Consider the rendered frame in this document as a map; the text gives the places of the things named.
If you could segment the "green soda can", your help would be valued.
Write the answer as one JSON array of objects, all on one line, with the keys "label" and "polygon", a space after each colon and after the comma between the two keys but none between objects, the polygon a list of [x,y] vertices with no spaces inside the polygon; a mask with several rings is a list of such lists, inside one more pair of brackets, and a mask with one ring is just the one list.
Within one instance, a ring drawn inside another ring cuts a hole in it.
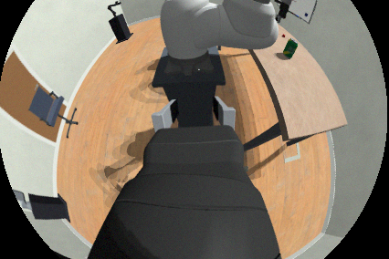
[{"label": "green soda can", "polygon": [[295,50],[297,50],[298,47],[298,41],[294,39],[289,39],[287,41],[285,50],[283,50],[283,55],[286,56],[286,58],[291,58],[291,56],[294,55]]}]

